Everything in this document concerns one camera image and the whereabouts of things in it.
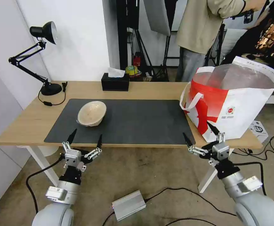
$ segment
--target silver power supply box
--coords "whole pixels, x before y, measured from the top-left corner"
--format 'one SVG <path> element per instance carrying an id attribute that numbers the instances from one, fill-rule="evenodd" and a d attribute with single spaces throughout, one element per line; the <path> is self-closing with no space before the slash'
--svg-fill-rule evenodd
<path id="1" fill-rule="evenodd" d="M 112 205 L 117 221 L 121 221 L 146 207 L 139 190 L 112 202 Z"/>

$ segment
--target beige jacket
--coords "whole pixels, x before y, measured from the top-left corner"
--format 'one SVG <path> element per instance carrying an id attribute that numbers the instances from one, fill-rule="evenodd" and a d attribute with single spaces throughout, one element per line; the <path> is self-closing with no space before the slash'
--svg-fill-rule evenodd
<path id="1" fill-rule="evenodd" d="M 177 33 L 177 44 L 206 54 L 223 19 L 239 14 L 244 6 L 244 0 L 188 0 Z"/>

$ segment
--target black desk mat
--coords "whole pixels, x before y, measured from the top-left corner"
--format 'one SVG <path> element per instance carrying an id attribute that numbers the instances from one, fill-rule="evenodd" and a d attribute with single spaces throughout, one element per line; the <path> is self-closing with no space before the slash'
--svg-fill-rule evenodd
<path id="1" fill-rule="evenodd" d="M 98 126 L 76 122 L 81 107 L 94 100 L 70 99 L 53 125 L 45 142 L 62 143 L 77 128 L 73 143 L 103 144 L 185 144 L 185 132 L 194 137 L 178 100 L 98 100 L 106 104 L 106 114 Z"/>

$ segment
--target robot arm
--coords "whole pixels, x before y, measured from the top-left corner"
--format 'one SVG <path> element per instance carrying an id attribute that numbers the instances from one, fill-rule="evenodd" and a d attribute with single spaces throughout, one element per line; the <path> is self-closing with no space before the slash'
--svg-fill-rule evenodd
<path id="1" fill-rule="evenodd" d="M 65 173 L 60 176 L 57 187 L 49 186 L 46 197 L 53 201 L 44 209 L 39 211 L 34 217 L 32 226 L 72 226 L 74 212 L 70 208 L 76 201 L 79 187 L 81 184 L 81 173 L 87 168 L 87 164 L 91 163 L 101 152 L 102 135 L 100 135 L 97 147 L 91 151 L 71 148 L 72 141 L 63 142 L 65 150 L 64 157 L 66 163 Z"/>
<path id="2" fill-rule="evenodd" d="M 256 176 L 245 179 L 239 167 L 229 159 L 229 146 L 225 143 L 224 133 L 208 123 L 217 136 L 217 140 L 203 146 L 194 147 L 185 134 L 188 151 L 207 159 L 208 163 L 218 171 L 218 178 L 223 182 L 228 195 L 235 201 L 237 217 L 245 226 L 274 226 L 274 201 L 261 195 L 256 190 L 262 183 Z"/>

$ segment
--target bag handle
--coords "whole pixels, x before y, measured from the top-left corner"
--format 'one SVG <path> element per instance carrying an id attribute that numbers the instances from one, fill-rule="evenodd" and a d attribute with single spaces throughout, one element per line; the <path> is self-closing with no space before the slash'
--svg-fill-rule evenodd
<path id="1" fill-rule="evenodd" d="M 199 102 L 199 100 L 201 98 L 204 98 L 204 95 L 201 94 L 201 93 L 197 93 L 195 95 L 195 97 L 193 98 L 193 100 L 191 101 L 191 103 L 189 104 L 188 107 L 183 107 L 182 105 L 182 102 L 183 102 L 183 98 L 184 98 L 184 95 L 185 95 L 185 91 L 186 91 L 186 88 L 187 88 L 188 84 L 185 86 L 185 89 L 183 90 L 182 94 L 181 94 L 181 98 L 180 98 L 180 107 L 182 110 L 186 110 L 186 111 L 189 111 L 191 108 L 194 108 L 196 106 L 196 104 Z"/>

